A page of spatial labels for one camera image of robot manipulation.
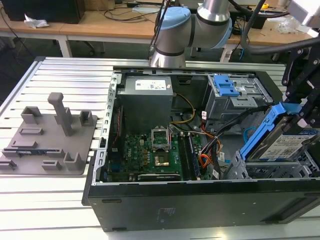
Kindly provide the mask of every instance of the slotted metal surface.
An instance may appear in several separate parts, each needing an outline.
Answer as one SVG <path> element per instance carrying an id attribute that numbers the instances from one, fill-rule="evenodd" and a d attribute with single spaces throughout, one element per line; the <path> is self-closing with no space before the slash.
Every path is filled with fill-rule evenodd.
<path id="1" fill-rule="evenodd" d="M 98 147 L 105 102 L 113 66 L 146 67 L 146 60 L 54 58 L 35 62 L 0 107 L 0 149 L 10 142 L 22 122 L 25 106 L 54 113 L 47 103 L 51 92 L 64 94 L 72 114 L 92 110 L 99 117 L 89 157 Z M 214 70 L 259 70 L 269 73 L 281 87 L 283 65 L 187 62 L 187 67 Z M 217 227 L 160 231 L 104 233 L 90 207 L 81 205 L 88 166 L 81 176 L 0 175 L 0 239 L 320 239 L 320 208 L 288 225 Z"/>

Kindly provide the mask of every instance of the red wire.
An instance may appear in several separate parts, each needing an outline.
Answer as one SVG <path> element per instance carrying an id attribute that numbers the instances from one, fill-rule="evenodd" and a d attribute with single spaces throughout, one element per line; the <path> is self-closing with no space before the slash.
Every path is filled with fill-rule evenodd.
<path id="1" fill-rule="evenodd" d="M 112 143 L 112 146 L 115 145 L 116 141 L 118 140 L 118 137 L 119 137 L 119 131 L 120 131 L 120 108 L 118 110 L 118 130 L 117 130 L 117 134 L 116 134 L 116 137 Z"/>

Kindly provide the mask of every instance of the expansion slot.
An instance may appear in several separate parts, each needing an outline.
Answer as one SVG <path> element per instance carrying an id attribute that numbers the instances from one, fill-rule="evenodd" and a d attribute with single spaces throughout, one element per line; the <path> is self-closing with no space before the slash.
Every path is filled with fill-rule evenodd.
<path id="1" fill-rule="evenodd" d="M 178 146 L 183 180 L 196 180 L 197 178 L 192 160 L 192 149 L 190 146 L 189 137 L 179 136 Z"/>

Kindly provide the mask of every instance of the power supply label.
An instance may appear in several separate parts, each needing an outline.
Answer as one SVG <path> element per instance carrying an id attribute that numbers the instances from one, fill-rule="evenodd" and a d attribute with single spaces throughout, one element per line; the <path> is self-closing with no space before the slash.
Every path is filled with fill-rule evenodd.
<path id="1" fill-rule="evenodd" d="M 166 90 L 166 80 L 136 80 L 135 90 Z"/>
<path id="2" fill-rule="evenodd" d="M 303 145 L 309 144 L 318 131 L 314 129 L 305 129 L 298 135 L 281 135 L 276 141 L 265 151 L 260 160 L 274 162 L 277 160 L 289 159 Z"/>

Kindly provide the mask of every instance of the blue plastic tab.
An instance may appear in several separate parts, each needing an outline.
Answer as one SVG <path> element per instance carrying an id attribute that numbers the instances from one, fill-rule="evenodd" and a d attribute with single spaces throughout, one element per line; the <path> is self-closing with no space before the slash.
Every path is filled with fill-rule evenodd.
<path id="1" fill-rule="evenodd" d="M 221 97 L 238 97 L 240 95 L 228 75 L 214 75 L 213 83 L 218 89 Z"/>
<path id="2" fill-rule="evenodd" d="M 249 152 L 256 146 L 265 134 L 270 133 L 275 128 L 275 120 L 282 114 L 298 114 L 302 107 L 297 103 L 283 103 L 272 106 L 270 112 L 260 124 L 258 129 L 250 137 L 249 141 L 240 149 L 242 159 L 246 160 Z"/>
<path id="3" fill-rule="evenodd" d="M 185 23 L 191 17 L 191 12 L 188 8 L 181 6 L 169 7 L 165 12 L 161 30 L 173 29 Z"/>

